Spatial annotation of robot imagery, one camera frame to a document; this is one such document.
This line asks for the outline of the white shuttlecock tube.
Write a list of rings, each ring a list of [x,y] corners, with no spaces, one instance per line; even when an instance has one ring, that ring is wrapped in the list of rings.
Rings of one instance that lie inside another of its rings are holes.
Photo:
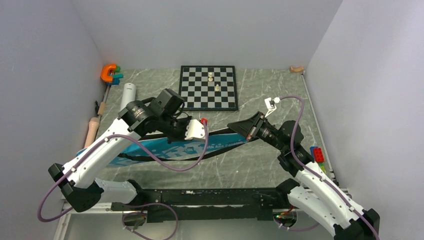
[[[123,110],[128,103],[133,102],[136,99],[137,88],[133,83],[125,83],[123,85],[123,91],[120,101],[119,110]]]

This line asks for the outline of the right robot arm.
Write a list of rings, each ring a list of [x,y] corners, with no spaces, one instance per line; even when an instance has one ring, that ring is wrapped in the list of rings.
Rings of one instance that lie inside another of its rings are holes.
[[[275,200],[280,207],[292,205],[302,210],[335,240],[379,239],[379,214],[356,203],[322,171],[302,147],[304,136],[297,121],[285,121],[276,128],[257,112],[227,127],[248,142],[260,139],[280,151],[279,164],[292,176],[276,187]]]

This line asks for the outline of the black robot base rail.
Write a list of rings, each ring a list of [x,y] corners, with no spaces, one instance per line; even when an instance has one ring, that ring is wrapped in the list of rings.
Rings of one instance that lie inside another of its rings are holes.
[[[113,202],[111,210],[142,210],[148,223],[178,219],[271,221],[290,208],[275,188],[144,189],[141,198],[126,206]]]

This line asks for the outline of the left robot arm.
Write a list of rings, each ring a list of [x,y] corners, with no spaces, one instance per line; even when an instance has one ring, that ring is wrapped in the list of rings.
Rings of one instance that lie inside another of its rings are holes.
[[[175,116],[183,104],[184,99],[169,88],[158,97],[131,101],[104,134],[81,154],[64,165],[53,164],[48,172],[71,207],[78,213],[98,203],[123,203],[131,210],[139,209],[144,196],[134,180],[107,181],[98,178],[98,174],[133,140],[147,134],[159,131],[170,142],[192,140],[190,134],[203,125],[191,116]]]

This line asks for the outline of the blue racket bag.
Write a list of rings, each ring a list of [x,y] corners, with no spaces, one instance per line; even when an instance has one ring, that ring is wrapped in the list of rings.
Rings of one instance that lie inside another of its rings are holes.
[[[205,135],[205,141],[184,140],[168,142],[163,133],[140,136],[135,132],[105,133],[81,150],[75,160],[79,167],[123,167],[150,161],[166,165],[171,161],[194,161],[219,156],[248,141],[234,131],[223,128]]]

